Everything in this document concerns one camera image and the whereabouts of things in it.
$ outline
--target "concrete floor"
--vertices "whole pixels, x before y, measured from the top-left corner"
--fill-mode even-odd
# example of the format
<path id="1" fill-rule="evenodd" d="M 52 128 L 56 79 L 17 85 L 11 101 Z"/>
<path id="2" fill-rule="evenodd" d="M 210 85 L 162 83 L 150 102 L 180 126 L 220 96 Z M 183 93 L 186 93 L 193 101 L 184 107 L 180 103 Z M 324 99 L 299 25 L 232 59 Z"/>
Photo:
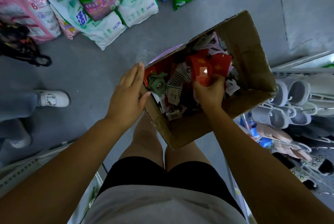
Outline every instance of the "concrete floor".
<path id="1" fill-rule="evenodd" d="M 48 68 L 0 57 L 0 91 L 46 88 L 66 91 L 71 97 L 67 108 L 36 109 L 26 121 L 33 144 L 14 149 L 5 143 L 0 162 L 4 165 L 81 136 L 105 116 L 114 87 L 134 63 L 148 63 L 166 49 L 187 42 L 244 9 L 253 18 L 271 66 L 334 49 L 334 0 L 194 0 L 176 12 L 172 0 L 159 1 L 158 14 L 128 29 L 105 51 L 78 35 L 73 41 L 61 36 L 40 46 L 42 53 L 53 59 Z M 129 129 L 107 156 L 108 169 L 130 144 L 133 130 Z M 196 143 L 228 180 L 213 133 Z"/>

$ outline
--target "person's left hand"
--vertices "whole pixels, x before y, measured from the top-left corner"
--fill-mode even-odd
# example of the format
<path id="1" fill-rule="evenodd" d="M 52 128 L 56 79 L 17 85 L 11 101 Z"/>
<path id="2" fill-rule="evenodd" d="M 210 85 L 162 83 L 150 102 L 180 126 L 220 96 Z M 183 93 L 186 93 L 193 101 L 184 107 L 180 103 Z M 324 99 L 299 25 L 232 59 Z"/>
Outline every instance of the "person's left hand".
<path id="1" fill-rule="evenodd" d="M 144 64 L 137 63 L 120 79 L 111 97 L 106 120 L 120 127 L 124 133 L 139 118 L 144 105 L 151 94 L 146 92 L 138 99 L 144 79 Z"/>

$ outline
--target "person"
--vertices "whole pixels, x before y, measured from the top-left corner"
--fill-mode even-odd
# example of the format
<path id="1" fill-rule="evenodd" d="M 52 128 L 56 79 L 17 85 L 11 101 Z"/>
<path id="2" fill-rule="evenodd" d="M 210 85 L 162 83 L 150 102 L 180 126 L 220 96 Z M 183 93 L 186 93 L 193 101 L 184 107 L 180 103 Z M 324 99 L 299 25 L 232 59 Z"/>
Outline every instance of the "person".
<path id="1" fill-rule="evenodd" d="M 20 118 L 30 117 L 36 107 L 66 107 L 69 96 L 63 91 L 10 91 L 0 93 L 0 150 L 5 140 L 20 149 L 32 142 Z"/>
<path id="2" fill-rule="evenodd" d="M 142 114 L 150 95 L 138 99 L 143 77 L 142 63 L 125 73 L 105 118 L 0 200 L 2 223 L 67 223 L 106 155 Z M 334 213 L 223 111 L 224 78 L 213 79 L 209 87 L 193 83 L 196 97 L 256 221 L 331 223 Z M 144 115 L 82 223 L 246 223 L 195 143 L 167 147 L 165 165 L 162 157 Z"/>

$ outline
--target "hand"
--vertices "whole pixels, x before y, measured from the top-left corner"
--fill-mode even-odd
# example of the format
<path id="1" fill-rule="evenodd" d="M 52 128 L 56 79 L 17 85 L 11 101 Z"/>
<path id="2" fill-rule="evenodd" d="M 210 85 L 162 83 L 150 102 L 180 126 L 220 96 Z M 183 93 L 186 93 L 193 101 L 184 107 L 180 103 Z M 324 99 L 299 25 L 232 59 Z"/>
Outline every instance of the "hand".
<path id="1" fill-rule="evenodd" d="M 146 92 L 140 99 L 139 90 L 144 79 L 144 64 L 135 64 L 120 79 L 111 97 L 105 119 L 112 121 L 124 133 L 139 118 L 144 105 L 151 94 Z"/>
<path id="2" fill-rule="evenodd" d="M 211 81 L 213 83 L 209 87 L 202 86 L 198 81 L 192 83 L 196 92 L 196 98 L 199 100 L 206 114 L 221 109 L 225 92 L 225 77 L 214 74 L 211 77 Z"/>

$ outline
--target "jeans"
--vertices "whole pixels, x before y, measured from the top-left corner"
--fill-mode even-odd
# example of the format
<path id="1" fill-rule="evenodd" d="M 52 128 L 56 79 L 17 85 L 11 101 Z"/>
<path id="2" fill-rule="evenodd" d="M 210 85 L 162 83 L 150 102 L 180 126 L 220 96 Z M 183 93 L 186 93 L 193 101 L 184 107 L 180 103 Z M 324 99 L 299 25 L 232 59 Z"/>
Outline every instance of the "jeans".
<path id="1" fill-rule="evenodd" d="M 5 139 L 17 142 L 27 136 L 19 118 L 31 116 L 40 105 L 40 94 L 35 91 L 0 94 L 0 149 Z"/>

